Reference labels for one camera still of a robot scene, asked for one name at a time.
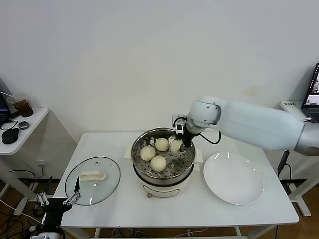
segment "robotic arm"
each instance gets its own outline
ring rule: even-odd
[[[187,116],[174,115],[173,127],[185,147],[206,128],[270,150],[291,149],[307,156],[319,156],[319,124],[304,123],[291,114],[214,97],[200,97]]]
[[[72,206],[81,198],[80,193],[80,180],[76,180],[74,193],[68,198],[47,198],[46,192],[38,193],[38,199],[45,212],[45,219],[42,226],[37,226],[37,236],[29,237],[26,239],[59,239],[64,235],[63,230],[60,228],[63,214],[69,211]]]

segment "electrical outlet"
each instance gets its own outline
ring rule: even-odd
[[[36,160],[36,164],[40,168],[44,168],[45,166],[47,166],[47,163],[45,162],[45,160]]]

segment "steamed bun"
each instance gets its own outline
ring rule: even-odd
[[[142,148],[140,152],[141,159],[144,161],[150,161],[152,158],[155,157],[155,154],[155,149],[150,146]]]
[[[168,140],[166,138],[157,139],[155,142],[155,148],[161,152],[168,150],[169,148]]]
[[[151,160],[151,169],[155,172],[162,172],[166,169],[166,159],[162,156],[156,156]]]
[[[170,149],[173,153],[178,153],[179,152],[179,148],[181,146],[181,144],[183,143],[182,140],[174,140],[170,143]]]

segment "white robotic arm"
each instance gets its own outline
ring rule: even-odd
[[[284,111],[205,96],[193,102],[186,117],[173,119],[186,147],[205,128],[213,128],[270,151],[291,149],[319,155],[319,125],[304,123]]]

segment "white plate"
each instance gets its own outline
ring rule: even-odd
[[[204,178],[217,197],[235,205],[254,203],[264,191],[261,173],[251,161],[235,153],[211,156],[204,165]]]

